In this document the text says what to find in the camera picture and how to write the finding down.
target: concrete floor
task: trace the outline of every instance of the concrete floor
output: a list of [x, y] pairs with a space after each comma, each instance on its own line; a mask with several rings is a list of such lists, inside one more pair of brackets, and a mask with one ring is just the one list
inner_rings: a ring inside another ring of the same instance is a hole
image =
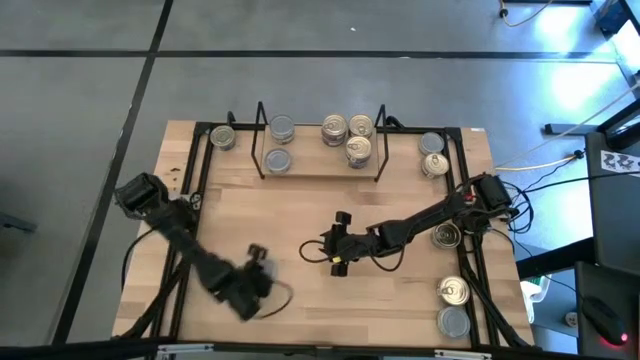
[[[161, 0], [6, 0], [0, 49], [149, 48]], [[510, 16], [537, 6], [512, 5]], [[615, 50], [587, 7], [553, 5], [516, 29], [493, 0], [175, 1], [161, 49], [595, 52]], [[0, 209], [39, 224], [2, 231], [0, 345], [49, 341], [143, 59], [0, 58]], [[151, 171], [166, 121], [249, 121], [267, 114], [318, 123], [374, 113], [406, 125], [484, 127], [496, 163], [538, 144], [547, 122], [577, 123], [628, 89], [612, 61], [243, 58], [158, 59], [119, 183]], [[625, 97], [594, 123], [632, 101]], [[515, 165], [557, 160], [563, 139]], [[546, 171], [507, 174], [526, 186]], [[550, 179], [584, 176], [575, 163]], [[555, 248], [590, 235], [586, 183], [536, 193], [537, 226], [518, 240]], [[568, 211], [580, 208], [580, 211]], [[70, 341], [106, 339], [119, 301], [122, 256], [137, 224], [112, 208]]]

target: white sticker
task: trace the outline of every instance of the white sticker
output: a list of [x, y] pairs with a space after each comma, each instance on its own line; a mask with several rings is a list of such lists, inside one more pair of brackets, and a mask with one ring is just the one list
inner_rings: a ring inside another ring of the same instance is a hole
[[627, 154], [600, 150], [600, 167], [602, 170], [625, 173], [640, 171], [640, 158]]

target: tin can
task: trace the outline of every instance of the tin can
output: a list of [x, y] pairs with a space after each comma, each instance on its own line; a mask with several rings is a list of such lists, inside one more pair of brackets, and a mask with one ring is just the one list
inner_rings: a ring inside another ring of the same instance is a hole
[[449, 305], [464, 305], [471, 295], [469, 285], [459, 276], [447, 276], [440, 280], [436, 294]]
[[453, 249], [462, 241], [462, 234], [460, 229], [453, 224], [440, 224], [433, 229], [431, 241], [437, 248]]
[[356, 115], [349, 120], [349, 133], [369, 138], [373, 133], [373, 121], [367, 115]]
[[444, 139], [434, 132], [427, 132], [420, 138], [418, 147], [424, 155], [440, 153], [444, 149]]
[[271, 130], [271, 137], [276, 143], [284, 145], [293, 141], [296, 128], [290, 117], [286, 115], [274, 117], [269, 122], [269, 128]]
[[367, 166], [367, 161], [371, 157], [371, 142], [365, 137], [354, 136], [347, 140], [346, 153], [349, 166], [362, 169]]
[[347, 137], [347, 120], [340, 115], [329, 115], [322, 122], [322, 141], [328, 146], [340, 146]]
[[266, 165], [272, 174], [284, 174], [291, 168], [291, 155], [285, 149], [272, 149], [267, 153]]
[[213, 129], [209, 140], [222, 151], [231, 150], [236, 145], [236, 133], [231, 126], [221, 125]]
[[440, 154], [429, 154], [422, 160], [422, 172], [429, 179], [440, 176], [449, 171], [449, 161]]
[[438, 312], [438, 329], [444, 335], [460, 339], [471, 330], [471, 321], [467, 313], [458, 306], [448, 306]]

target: wooden table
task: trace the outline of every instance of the wooden table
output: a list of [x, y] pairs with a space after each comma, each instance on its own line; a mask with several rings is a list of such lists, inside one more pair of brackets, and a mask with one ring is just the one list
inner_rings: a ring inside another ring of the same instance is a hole
[[[167, 125], [154, 173], [170, 191], [179, 190], [182, 184], [194, 125], [192, 121], [169, 121]], [[462, 133], [469, 174], [488, 171], [492, 159], [484, 130], [463, 129]], [[429, 180], [421, 173], [419, 135], [389, 134], [390, 160], [378, 183], [358, 178], [267, 177], [261, 180], [250, 157], [252, 135], [251, 131], [239, 131], [233, 150], [214, 151], [198, 240], [209, 251], [236, 264], [247, 259], [249, 244], [264, 245], [277, 264], [277, 278], [295, 289], [295, 297], [277, 316], [242, 323], [227, 305], [216, 304], [192, 273], [180, 339], [470, 347], [468, 339], [449, 339], [436, 327], [436, 315], [444, 307], [436, 296], [436, 283], [445, 276], [458, 275], [459, 270], [455, 251], [435, 248], [429, 231], [416, 236], [407, 248], [402, 266], [393, 273], [381, 271], [363, 259], [350, 266], [348, 277], [336, 278], [329, 276], [328, 263], [310, 264], [298, 256], [299, 245], [305, 240], [318, 239], [333, 223], [337, 210], [353, 214], [351, 232], [363, 232], [367, 225], [404, 218], [442, 200], [447, 194], [444, 178]], [[201, 149], [205, 141], [206, 137], [202, 137]], [[455, 147], [450, 144], [450, 148], [454, 159], [451, 167], [458, 183]], [[199, 162], [196, 162], [192, 189], [198, 181]], [[494, 225], [506, 231], [503, 224]], [[140, 232], [146, 229], [143, 224]], [[511, 244], [490, 233], [485, 236], [483, 249], [496, 305], [519, 335], [532, 344]], [[114, 334], [127, 330], [155, 296], [166, 252], [167, 242], [157, 234], [136, 247]], [[381, 260], [387, 266], [396, 261], [396, 256]], [[286, 293], [274, 288], [263, 310], [275, 309], [285, 299]], [[482, 305], [477, 298], [475, 304], [480, 337], [483, 343], [488, 343]], [[162, 334], [168, 332], [172, 301], [167, 309]]]

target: can lid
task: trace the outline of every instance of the can lid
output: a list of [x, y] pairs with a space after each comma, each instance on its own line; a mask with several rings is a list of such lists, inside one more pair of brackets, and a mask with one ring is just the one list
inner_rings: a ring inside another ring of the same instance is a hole
[[449, 171], [449, 161], [440, 154], [429, 154], [424, 158], [425, 170], [433, 175], [442, 175]]
[[356, 115], [349, 120], [349, 130], [357, 136], [369, 136], [373, 132], [373, 121], [367, 115]]
[[431, 153], [439, 153], [444, 149], [444, 139], [442, 136], [428, 132], [422, 135], [420, 139], [420, 151], [427, 155]]
[[447, 276], [440, 280], [436, 293], [450, 305], [463, 305], [469, 300], [469, 285], [459, 276]]
[[322, 123], [322, 132], [331, 136], [340, 136], [347, 132], [347, 120], [340, 115], [329, 115]]
[[464, 310], [449, 306], [438, 312], [438, 328], [449, 337], [461, 338], [471, 330], [471, 321]]
[[271, 119], [269, 128], [271, 129], [271, 135], [276, 138], [288, 138], [295, 131], [293, 120], [287, 115], [278, 115]]
[[236, 137], [235, 131], [229, 125], [221, 125], [213, 129], [209, 135], [209, 140], [215, 146], [228, 146]]
[[354, 136], [347, 141], [347, 155], [353, 159], [371, 156], [371, 142], [362, 136]]
[[283, 173], [291, 166], [291, 155], [285, 149], [273, 149], [267, 153], [267, 168], [275, 173]]
[[443, 248], [454, 248], [460, 244], [462, 234], [457, 226], [445, 223], [433, 229], [433, 241], [436, 246]]

